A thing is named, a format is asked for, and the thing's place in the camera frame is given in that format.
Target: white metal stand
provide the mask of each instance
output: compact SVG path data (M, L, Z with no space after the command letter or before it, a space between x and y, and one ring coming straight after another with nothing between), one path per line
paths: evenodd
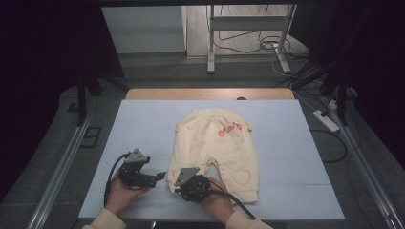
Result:
M284 73L291 70L284 54L284 42L291 24L295 5L290 5L286 16L215 16L214 5L211 5L209 20L208 73L215 72L214 31L281 31L278 44L274 50Z

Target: white tabletop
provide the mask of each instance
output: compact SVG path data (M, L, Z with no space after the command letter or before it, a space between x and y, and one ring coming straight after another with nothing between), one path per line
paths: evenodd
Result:
M260 163L259 200L245 206L256 218L344 218L297 100L123 100L79 217L98 215L103 207L105 182L121 155L139 148L152 158L143 166L144 174L167 171L176 123L184 120L192 110L205 108L233 110L253 127L251 136ZM218 177L215 167L207 176ZM213 220L196 204L171 194L166 179L134 201L120 216L149 220Z

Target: gray carpet floor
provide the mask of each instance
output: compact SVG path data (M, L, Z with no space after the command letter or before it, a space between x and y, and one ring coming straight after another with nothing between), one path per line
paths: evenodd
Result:
M286 77L276 73L271 65L272 56L239 57L217 59L215 74L206 73L205 59L190 59L182 55L121 56L125 73L118 81L130 88L267 88ZM307 60L289 60L295 73ZM101 96L87 94L89 106L95 112L90 127L100 127L99 140L94 148L78 149L70 171L65 178L55 204L48 215L44 228L81 228L90 223L88 219L77 219L81 204L90 187L97 164L103 153L112 129L120 101L126 92L99 79ZM312 82L297 91L297 94L313 109L324 109L319 101L319 82ZM30 164L12 187L0 205L0 228L26 228L38 201L66 149L75 125L77 113L67 112L77 102L76 87L60 96L59 110L53 124L36 150ZM309 128L326 130L315 117L312 108L301 101ZM389 195L397 212L405 219L405 173L392 154L363 121L353 106L347 102L347 120L358 146ZM344 152L342 144L331 137L313 133L319 154L331 159ZM326 163L337 199L346 217L339 221L270 221L274 228L388 228L378 206L352 160L351 152L340 162ZM129 228L151 228L150 222L126 220ZM218 223L160 222L155 228L224 228Z

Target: heart-shaped stitching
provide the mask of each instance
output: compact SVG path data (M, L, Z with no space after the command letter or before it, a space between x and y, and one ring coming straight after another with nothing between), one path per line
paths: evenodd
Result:
M250 171L248 170L238 170L232 172L232 178L240 185L245 185L250 181Z

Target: hand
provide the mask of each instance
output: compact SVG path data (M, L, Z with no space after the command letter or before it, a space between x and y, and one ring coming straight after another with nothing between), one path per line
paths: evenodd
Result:
M225 191L226 185L214 177L210 177L211 190ZM233 211L232 203L229 198L221 195L211 194L206 200L200 203L200 206L214 219L226 225L230 216L235 212Z
M115 215L128 207L135 198L150 190L150 188L132 189L128 187L118 178L118 173L119 171L116 172L111 181L110 193L105 205L105 208Z

